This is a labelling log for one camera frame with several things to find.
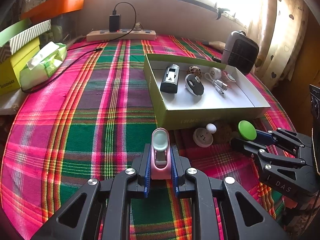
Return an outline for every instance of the orange container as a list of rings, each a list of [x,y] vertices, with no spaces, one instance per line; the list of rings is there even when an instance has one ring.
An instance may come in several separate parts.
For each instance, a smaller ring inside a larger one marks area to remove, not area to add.
[[[52,19],[60,14],[81,10],[84,0],[48,0],[21,15],[21,20],[30,18],[33,24]]]

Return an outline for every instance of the plastic bag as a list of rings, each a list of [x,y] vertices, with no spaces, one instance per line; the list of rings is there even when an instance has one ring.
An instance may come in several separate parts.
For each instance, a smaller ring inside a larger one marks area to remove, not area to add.
[[[22,90],[28,90],[48,80],[65,60],[67,46],[62,43],[54,46],[55,44],[52,43],[44,46],[20,71]]]

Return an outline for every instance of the colorful plaid fabric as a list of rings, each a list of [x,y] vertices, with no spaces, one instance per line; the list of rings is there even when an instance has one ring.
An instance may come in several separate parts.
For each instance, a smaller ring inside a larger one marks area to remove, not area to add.
[[[2,163],[1,203],[25,239],[89,178],[115,176],[150,142],[156,120],[143,73],[145,53],[207,60],[221,56],[199,42],[158,36],[156,41],[120,40],[73,50],[58,72],[100,46],[105,49],[88,54],[29,95],[12,126]],[[271,105],[265,118],[254,120],[256,128],[293,130],[271,93],[253,76],[248,78]],[[192,131],[173,132],[181,153],[207,155],[192,165],[216,178],[232,175],[275,217],[271,191],[258,182],[253,162],[227,144],[196,148]],[[130,221],[130,239],[191,239],[190,200],[176,199],[170,181],[153,181],[147,199],[132,200]]]

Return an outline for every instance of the black cord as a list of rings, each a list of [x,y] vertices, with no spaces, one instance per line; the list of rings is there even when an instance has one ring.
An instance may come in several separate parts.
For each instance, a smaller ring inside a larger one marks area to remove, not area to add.
[[[129,5],[132,6],[132,8],[133,8],[133,10],[134,10],[134,25],[133,25],[132,29],[131,29],[128,33],[126,33],[126,34],[124,34],[124,35],[122,35],[122,36],[120,36],[120,37],[117,37],[117,38],[115,38],[115,39],[108,40],[108,42],[110,42],[110,41],[115,41],[115,40],[118,40],[118,39],[120,39],[120,38],[123,38],[124,36],[127,36],[129,33],[131,33],[131,32],[134,30],[134,27],[136,26],[136,23],[137,23],[137,12],[136,12],[136,9],[134,8],[134,6],[133,6],[131,3],[128,3],[128,2],[119,2],[119,3],[117,3],[116,6],[115,6],[115,8],[113,9],[112,14],[113,14],[114,12],[115,12],[115,14],[116,14],[116,7],[117,7],[117,5],[120,4],[120,3],[126,3],[126,4],[129,4]],[[83,45],[83,46],[80,46],[80,47],[77,47],[77,48],[72,48],[72,49],[69,49],[69,50],[80,49],[80,48],[84,48],[84,47],[86,47],[86,46],[97,45],[97,44],[101,44],[101,43],[102,43],[102,42],[97,42],[97,43],[92,43],[92,44],[86,44],[86,45]]]
[[[131,32],[134,30],[134,27],[135,27],[135,25],[136,25],[136,23],[137,23],[137,12],[136,12],[136,9],[134,8],[134,6],[133,6],[131,3],[128,3],[128,2],[120,2],[120,3],[127,3],[127,4],[129,4],[129,5],[132,6],[132,8],[133,8],[133,10],[134,10],[134,25],[133,25],[132,29],[131,29],[128,33],[126,33],[126,34],[124,34],[124,35],[122,35],[122,36],[120,36],[120,37],[117,37],[117,38],[115,38],[115,39],[111,39],[111,40],[109,40],[108,42],[118,40],[118,39],[123,38],[124,36],[128,35],[129,33],[131,33]],[[115,6],[115,8],[114,8],[114,10],[113,10],[112,13],[114,13],[114,12],[116,13],[116,7],[117,7],[117,5],[120,4],[120,3],[117,3],[117,4],[116,4],[116,6]],[[77,47],[77,48],[69,49],[68,51],[74,50],[74,49],[84,48],[84,47],[91,46],[91,45],[97,45],[97,44],[101,44],[101,43],[102,43],[102,42],[100,41],[100,42],[97,42],[97,43],[86,44],[86,45],[83,45],[83,46],[80,46],[80,47]],[[41,89],[45,88],[47,85],[49,85],[49,84],[51,84],[53,81],[55,81],[57,78],[59,78],[68,68],[70,68],[72,65],[74,65],[75,63],[77,63],[77,62],[78,62],[83,56],[85,56],[86,54],[91,53],[91,52],[101,51],[101,50],[103,50],[103,49],[104,49],[103,47],[100,47],[100,48],[96,48],[96,49],[93,49],[93,50],[90,50],[90,51],[85,52],[84,54],[82,54],[81,56],[79,56],[76,60],[74,60],[69,66],[67,66],[64,70],[62,70],[61,73],[59,73],[59,74],[58,74],[57,76],[55,76],[53,79],[51,79],[50,81],[48,81],[47,83],[45,83],[43,86],[41,86],[41,87],[39,87],[39,88],[37,88],[37,89],[35,89],[35,90],[32,90],[32,89],[23,90],[23,89],[21,89],[22,92],[27,93],[27,94],[33,94],[33,93],[36,93],[36,92],[40,91]]]
[[[317,202],[318,202],[319,195],[320,195],[320,190],[318,191],[316,200],[315,200],[315,202],[313,203],[313,206],[312,206],[312,208],[311,208],[311,212],[310,212],[310,214],[309,214],[309,216],[308,216],[308,219],[307,219],[306,223],[305,223],[304,226],[303,226],[303,229],[302,229],[302,231],[301,231],[301,234],[304,232],[304,230],[306,229],[306,227],[307,227],[307,225],[308,225],[308,223],[309,223],[309,221],[310,221],[310,218],[311,218],[311,216],[312,216],[312,214],[313,214],[313,212],[314,212],[314,210],[315,210],[316,204],[317,204]]]

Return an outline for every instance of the white wall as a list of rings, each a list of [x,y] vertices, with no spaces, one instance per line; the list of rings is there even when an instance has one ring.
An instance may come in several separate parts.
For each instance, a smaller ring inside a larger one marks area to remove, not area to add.
[[[109,29],[109,15],[121,1],[131,3],[137,11],[137,22],[157,34],[226,42],[232,31],[245,31],[224,16],[216,20],[217,13],[181,0],[85,0],[78,14],[78,33],[87,35],[91,30]],[[132,7],[120,4],[116,9],[121,14],[121,28],[131,29],[134,24]]]

